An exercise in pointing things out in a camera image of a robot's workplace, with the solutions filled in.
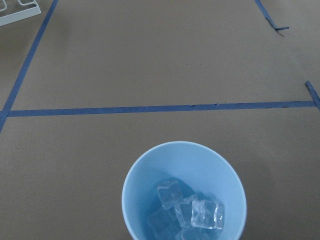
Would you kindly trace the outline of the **light blue plastic cup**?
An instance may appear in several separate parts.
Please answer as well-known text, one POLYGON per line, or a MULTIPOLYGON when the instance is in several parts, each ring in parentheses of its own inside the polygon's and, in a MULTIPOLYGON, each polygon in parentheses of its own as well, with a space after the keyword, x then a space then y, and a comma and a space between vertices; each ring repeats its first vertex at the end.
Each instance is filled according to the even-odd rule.
POLYGON ((121 206, 134 240, 153 240, 147 218, 161 207, 157 185, 177 179, 184 197, 199 197, 224 205, 224 226, 217 240, 239 240, 247 218, 242 182, 218 153, 198 143, 172 141, 142 154, 130 168, 122 188, 121 206))

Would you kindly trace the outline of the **clear ice cube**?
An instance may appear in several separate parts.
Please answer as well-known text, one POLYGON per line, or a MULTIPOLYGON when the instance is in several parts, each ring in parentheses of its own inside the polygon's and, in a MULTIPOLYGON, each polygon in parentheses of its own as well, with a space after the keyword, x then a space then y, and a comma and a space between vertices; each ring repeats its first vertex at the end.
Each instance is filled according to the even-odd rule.
POLYGON ((192 203, 196 200, 198 200, 198 196, 193 194, 183 198, 174 206, 174 211, 181 228, 188 228, 191 226, 192 203))
POLYGON ((208 230, 224 227, 225 207, 222 203, 209 200, 195 200, 191 206, 191 225, 208 230))
POLYGON ((157 186, 157 195, 165 210, 173 208, 183 198, 183 192, 176 179, 166 180, 157 186))

